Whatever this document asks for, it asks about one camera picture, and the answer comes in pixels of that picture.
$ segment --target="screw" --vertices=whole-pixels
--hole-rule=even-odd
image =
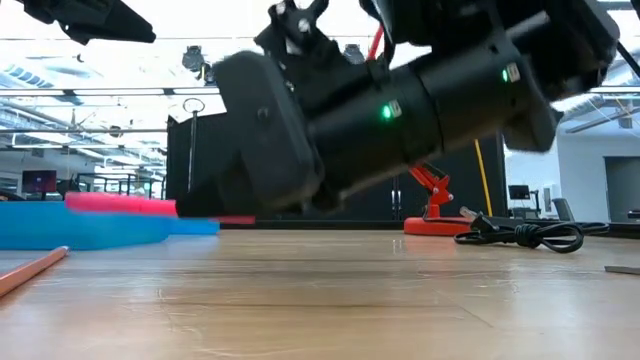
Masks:
[[[258,120],[264,121],[269,119],[269,108],[262,107],[258,109]]]
[[[287,11],[287,4],[285,4],[284,2],[281,2],[278,5],[276,5],[276,13],[278,15],[284,14],[285,11]]]
[[[303,33],[309,32],[310,28],[311,28],[311,24],[309,24],[309,20],[300,19],[300,21],[298,21],[298,30],[300,30],[300,32],[303,32]]]

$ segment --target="black partition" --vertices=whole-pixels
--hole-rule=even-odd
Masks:
[[[212,157],[208,149],[216,123],[225,114],[198,118],[194,182],[208,177]],[[189,177],[191,120],[177,123],[169,119],[166,194],[178,199],[186,194]],[[506,214],[504,154],[500,136],[480,141],[494,215]],[[443,207],[443,215],[455,216],[460,206],[486,212],[486,201],[475,146],[447,154],[433,163],[451,176],[450,191],[455,200]],[[353,195],[342,210],[330,214],[276,214],[259,218],[261,228],[401,228],[405,218],[420,216],[427,202],[426,190],[410,174],[385,180]]]

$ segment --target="red lamp base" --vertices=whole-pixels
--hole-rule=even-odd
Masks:
[[[463,217],[407,218],[404,233],[422,236],[455,236],[471,231],[469,220]]]

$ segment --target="red wire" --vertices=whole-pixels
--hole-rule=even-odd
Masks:
[[[371,48],[369,48],[369,56],[367,56],[367,59],[374,60],[376,58],[376,53],[378,52],[378,48],[380,47],[382,35],[384,35],[384,28],[382,27],[382,25],[380,25],[378,31],[376,32],[376,36],[373,37],[373,43],[371,43]]]
[[[376,53],[378,52],[378,48],[380,47],[380,42],[382,41],[382,35],[384,35],[384,27],[382,27],[382,25],[380,25],[380,27],[378,28],[378,31],[376,32],[376,35],[373,37],[373,42],[371,43],[371,48],[369,49],[369,56],[367,57],[369,60],[374,60],[376,58]],[[414,167],[411,168],[409,170],[409,173],[411,173],[411,175],[413,175],[413,177],[424,187],[427,187],[425,183],[423,183],[423,181],[421,180],[425,180],[425,179],[421,179],[420,175],[417,175],[420,173],[420,170],[418,167]]]

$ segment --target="coiled black cable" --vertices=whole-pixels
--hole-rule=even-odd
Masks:
[[[609,232],[609,225],[603,223],[558,223],[539,226],[530,223],[509,226],[495,226],[484,216],[477,217],[471,223],[471,232],[454,237],[461,245],[518,244],[535,249],[540,245],[561,254],[577,251],[584,244],[585,235],[597,235]]]

